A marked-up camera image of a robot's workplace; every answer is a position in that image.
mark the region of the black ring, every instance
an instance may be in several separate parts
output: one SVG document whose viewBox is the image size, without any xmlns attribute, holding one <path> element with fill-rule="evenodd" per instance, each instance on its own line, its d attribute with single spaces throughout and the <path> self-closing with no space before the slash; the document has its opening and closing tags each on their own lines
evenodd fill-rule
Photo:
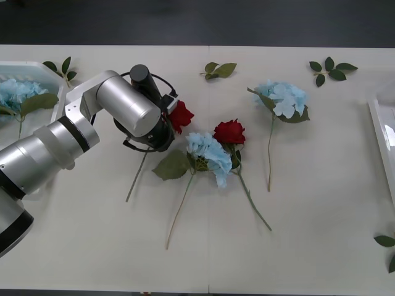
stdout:
<svg viewBox="0 0 395 296">
<path fill-rule="evenodd" d="M 20 190 L 20 188 L 16 186 L 15 183 L 12 182 L 2 170 L 0 170 L 0 187 L 2 187 L 4 191 L 6 191 L 10 196 L 15 197 L 16 199 L 23 199 L 23 197 L 26 195 L 26 193 Z"/>
<path fill-rule="evenodd" d="M 6 230 L 0 233 L 0 254 L 26 232 L 33 220 L 34 218 L 25 210 Z"/>
<path fill-rule="evenodd" d="M 59 121 L 63 126 L 72 134 L 72 136 L 79 143 L 82 151 L 85 153 L 90 149 L 88 141 L 82 135 L 80 130 L 68 119 L 66 116 L 60 117 L 57 121 Z"/>
</svg>

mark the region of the white table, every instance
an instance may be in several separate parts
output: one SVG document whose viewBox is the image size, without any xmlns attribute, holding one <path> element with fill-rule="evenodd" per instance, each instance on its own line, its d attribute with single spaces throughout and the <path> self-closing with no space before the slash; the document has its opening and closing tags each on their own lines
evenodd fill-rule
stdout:
<svg viewBox="0 0 395 296">
<path fill-rule="evenodd" d="M 4 60 L 76 57 L 81 81 L 146 64 L 196 114 L 185 134 L 239 118 L 247 137 L 243 175 L 273 228 L 268 232 L 253 214 L 235 176 L 217 189 L 213 176 L 200 175 L 165 251 L 188 178 L 157 179 L 150 170 L 163 155 L 150 155 L 125 204 L 142 155 L 122 147 L 122 134 L 102 112 L 95 123 L 101 143 L 58 175 L 48 197 L 25 202 L 35 227 L 0 260 L 0 288 L 394 295 L 394 275 L 386 270 L 391 251 L 373 236 L 394 232 L 395 212 L 366 102 L 395 79 L 395 50 L 1 46 L 0 54 Z M 360 69 L 347 81 L 316 88 L 308 61 L 327 56 Z M 236 73 L 206 83 L 198 73 L 209 61 L 237 62 Z M 311 97 L 311 121 L 276 124 L 271 193 L 268 112 L 246 91 L 267 78 Z M 173 147 L 184 144 L 179 137 Z"/>
<path fill-rule="evenodd" d="M 328 56 L 359 70 L 317 88 L 309 61 Z M 373 240 L 395 231 L 395 216 L 367 101 L 395 80 L 395 50 L 210 47 L 210 60 L 238 63 L 234 77 L 209 85 L 210 129 L 232 118 L 246 128 L 244 178 L 273 228 L 252 214 L 236 177 L 218 191 L 209 200 L 210 291 L 394 295 L 393 250 Z M 276 123 L 271 193 L 271 118 L 246 91 L 268 78 L 305 89 L 311 119 Z"/>
</svg>

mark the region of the dark floor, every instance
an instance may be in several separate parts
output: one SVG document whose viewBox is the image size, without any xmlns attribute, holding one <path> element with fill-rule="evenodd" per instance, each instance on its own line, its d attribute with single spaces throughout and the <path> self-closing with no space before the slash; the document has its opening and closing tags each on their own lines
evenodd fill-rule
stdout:
<svg viewBox="0 0 395 296">
<path fill-rule="evenodd" d="M 394 0 L 8 0 L 0 44 L 395 47 Z"/>
</svg>

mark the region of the robotic arm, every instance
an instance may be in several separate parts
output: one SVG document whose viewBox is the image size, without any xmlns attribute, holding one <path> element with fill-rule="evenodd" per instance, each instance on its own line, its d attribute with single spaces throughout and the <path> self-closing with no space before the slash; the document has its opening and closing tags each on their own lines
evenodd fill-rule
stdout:
<svg viewBox="0 0 395 296">
<path fill-rule="evenodd" d="M 21 202 L 60 170 L 99 142 L 90 120 L 107 110 L 126 134 L 123 144 L 140 152 L 165 151 L 174 140 L 166 115 L 177 106 L 175 90 L 160 95 L 148 68 L 136 65 L 131 84 L 114 71 L 105 71 L 67 94 L 65 116 L 0 151 L 0 258 L 18 244 L 33 225 Z M 149 146 L 143 150 L 130 140 Z"/>
</svg>

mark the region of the silver cylinder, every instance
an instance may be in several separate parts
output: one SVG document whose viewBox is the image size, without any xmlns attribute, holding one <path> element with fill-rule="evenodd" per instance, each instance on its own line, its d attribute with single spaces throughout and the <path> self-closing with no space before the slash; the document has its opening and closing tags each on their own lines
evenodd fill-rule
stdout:
<svg viewBox="0 0 395 296">
<path fill-rule="evenodd" d="M 98 89 L 96 99 L 135 137 L 148 134 L 160 118 L 160 109 L 134 90 L 121 76 L 103 82 Z"/>
<path fill-rule="evenodd" d="M 48 129 L 60 144 L 58 146 L 72 160 L 83 154 L 80 145 L 64 125 L 55 121 L 48 125 Z M 45 141 L 32 134 L 0 151 L 0 170 L 26 194 L 43 186 L 64 168 L 59 158 L 54 157 L 56 151 L 50 149 L 50 141 L 51 138 Z"/>
</svg>

